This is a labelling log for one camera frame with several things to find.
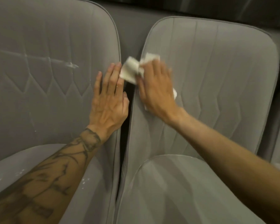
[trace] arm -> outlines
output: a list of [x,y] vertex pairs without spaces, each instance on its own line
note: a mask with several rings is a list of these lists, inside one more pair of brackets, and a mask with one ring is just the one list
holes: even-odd
[[0,223],[58,223],[99,147],[128,115],[119,79],[121,64],[111,64],[94,87],[90,122],[81,135],[0,192]]
[[267,223],[280,223],[280,170],[178,107],[164,63],[143,67],[144,80],[137,81],[149,111],[179,132],[250,210]]

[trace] person's left hand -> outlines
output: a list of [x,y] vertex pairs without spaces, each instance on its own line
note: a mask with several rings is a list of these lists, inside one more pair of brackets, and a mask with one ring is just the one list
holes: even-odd
[[95,132],[104,143],[110,135],[119,129],[129,112],[129,99],[123,92],[124,80],[119,78],[121,63],[112,63],[103,79],[99,72],[94,84],[94,96],[89,115],[88,129]]

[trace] tattooed arm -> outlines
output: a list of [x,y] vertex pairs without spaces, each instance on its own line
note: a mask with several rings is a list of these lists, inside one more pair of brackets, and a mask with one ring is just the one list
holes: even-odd
[[121,127],[129,100],[111,64],[94,86],[90,122],[81,135],[0,192],[0,223],[58,223],[99,147]]

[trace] forearm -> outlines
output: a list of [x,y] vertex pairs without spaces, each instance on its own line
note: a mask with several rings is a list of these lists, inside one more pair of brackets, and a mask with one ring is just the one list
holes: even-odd
[[100,145],[86,129],[0,192],[0,223],[58,223]]
[[191,117],[184,109],[179,109],[170,125],[247,207],[265,221],[270,218],[267,216],[280,221],[280,170]]

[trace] hand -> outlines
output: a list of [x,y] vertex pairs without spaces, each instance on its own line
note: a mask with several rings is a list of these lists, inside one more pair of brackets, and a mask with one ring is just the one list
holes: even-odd
[[123,92],[124,80],[119,78],[121,63],[111,64],[100,85],[102,72],[99,72],[94,84],[94,96],[87,128],[95,132],[104,143],[110,135],[119,129],[129,112],[129,99]]
[[159,60],[141,67],[144,68],[144,79],[137,76],[141,101],[151,113],[170,124],[179,109],[173,96],[172,70]]

